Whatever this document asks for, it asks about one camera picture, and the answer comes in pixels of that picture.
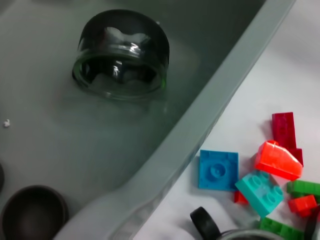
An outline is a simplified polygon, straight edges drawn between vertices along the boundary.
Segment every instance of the lego brick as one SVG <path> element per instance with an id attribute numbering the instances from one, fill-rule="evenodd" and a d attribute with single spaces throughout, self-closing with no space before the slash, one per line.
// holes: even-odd
<path id="1" fill-rule="evenodd" d="M 291 226 L 285 225 L 270 218 L 261 218 L 259 229 L 279 235 L 284 240 L 303 240 L 304 233 Z"/>
<path id="2" fill-rule="evenodd" d="M 286 185 L 288 182 L 290 182 L 290 180 L 288 180 L 288 179 L 285 179 L 283 177 L 276 176 L 273 174 L 270 174 L 270 179 L 275 185 L 278 185 L 280 187 L 282 187 L 282 186 Z"/>
<path id="3" fill-rule="evenodd" d="M 284 199 L 281 188 L 271 182 L 267 172 L 255 170 L 235 186 L 262 218 L 271 213 Z"/>
<path id="4" fill-rule="evenodd" d="M 320 183 L 295 180 L 286 184 L 286 192 L 292 196 L 314 195 L 316 200 L 320 198 Z"/>
<path id="5" fill-rule="evenodd" d="M 294 181 L 301 177 L 303 166 L 277 142 L 266 141 L 258 150 L 254 166 L 256 169 Z"/>
<path id="6" fill-rule="evenodd" d="M 307 210 L 299 211 L 299 212 L 298 212 L 298 215 L 299 215 L 301 218 L 309 217 L 311 214 L 312 214 L 311 209 L 307 209 Z"/>
<path id="7" fill-rule="evenodd" d="M 200 189 L 237 191 L 239 180 L 239 156 L 236 152 L 200 151 Z"/>
<path id="8" fill-rule="evenodd" d="M 279 146 L 286 149 L 297 148 L 293 112 L 272 114 L 272 132 Z"/>
<path id="9" fill-rule="evenodd" d="M 317 206 L 315 196 L 308 195 L 288 201 L 289 208 L 291 212 L 298 213 L 305 210 L 314 209 Z"/>
<path id="10" fill-rule="evenodd" d="M 296 149 L 288 149 L 288 151 L 295 157 L 295 159 L 298 160 L 299 163 L 301 163 L 302 167 L 304 166 L 304 159 L 302 155 L 302 149 L 296 148 Z"/>
<path id="11" fill-rule="evenodd" d="M 243 196 L 240 191 L 234 193 L 234 202 L 237 204 L 247 205 L 249 204 L 248 200 Z"/>

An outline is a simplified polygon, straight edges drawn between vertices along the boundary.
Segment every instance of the white table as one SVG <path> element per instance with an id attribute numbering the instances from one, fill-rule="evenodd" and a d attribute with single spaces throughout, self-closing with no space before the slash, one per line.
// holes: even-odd
<path id="1" fill-rule="evenodd" d="M 293 112 L 297 147 L 303 150 L 301 179 L 320 183 L 319 9 L 319 0 L 297 1 L 201 147 L 238 152 L 240 177 L 253 167 L 250 158 L 258 147 L 272 138 L 271 115 Z M 198 156 L 136 240 L 201 239 L 189 217 L 199 206 L 211 214 L 221 231 L 246 227 L 259 219 L 250 207 L 233 203 L 231 192 L 198 189 Z M 268 217 L 303 230 L 305 220 L 290 212 L 288 197 Z"/>

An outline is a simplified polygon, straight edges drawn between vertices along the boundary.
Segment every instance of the small white piece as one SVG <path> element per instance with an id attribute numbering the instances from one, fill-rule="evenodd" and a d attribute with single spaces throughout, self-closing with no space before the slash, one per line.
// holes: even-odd
<path id="1" fill-rule="evenodd" d="M 5 128 L 10 127 L 10 120 L 7 119 L 5 122 L 3 122 L 3 126 L 4 126 Z"/>

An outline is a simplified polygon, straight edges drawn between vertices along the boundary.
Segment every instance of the red lego brick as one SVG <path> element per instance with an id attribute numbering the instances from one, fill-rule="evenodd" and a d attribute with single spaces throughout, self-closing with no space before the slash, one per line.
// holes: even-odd
<path id="1" fill-rule="evenodd" d="M 293 213 L 303 212 L 305 210 L 311 210 L 317 206 L 317 202 L 314 195 L 308 195 L 298 197 L 288 201 L 289 208 Z"/>
<path id="2" fill-rule="evenodd" d="M 275 113 L 272 114 L 273 138 L 279 143 L 280 147 L 286 149 L 296 149 L 296 134 L 294 113 Z"/>
<path id="3" fill-rule="evenodd" d="M 302 218 L 309 217 L 311 214 L 312 214 L 312 211 L 310 209 L 298 212 L 298 215 Z"/>
<path id="4" fill-rule="evenodd" d="M 254 166 L 256 169 L 294 181 L 301 177 L 303 166 L 284 147 L 266 141 L 258 150 Z"/>
<path id="5" fill-rule="evenodd" d="M 237 204 L 247 205 L 249 202 L 245 198 L 245 196 L 242 195 L 240 191 L 234 192 L 234 202 Z"/>
<path id="6" fill-rule="evenodd" d="M 302 157 L 302 149 L 296 148 L 296 149 L 288 149 L 288 151 L 301 163 L 302 167 L 304 166 L 304 160 Z"/>

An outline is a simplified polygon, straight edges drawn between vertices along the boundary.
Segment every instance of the plastic bin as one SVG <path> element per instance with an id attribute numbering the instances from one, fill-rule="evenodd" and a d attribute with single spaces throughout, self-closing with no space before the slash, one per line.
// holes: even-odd
<path id="1" fill-rule="evenodd" d="M 194 157 L 294 0 L 5 0 L 0 3 L 0 206 L 48 185 L 71 215 L 58 240 L 130 239 Z M 71 77 L 86 22 L 129 9 L 170 43 L 165 95 L 109 101 Z"/>

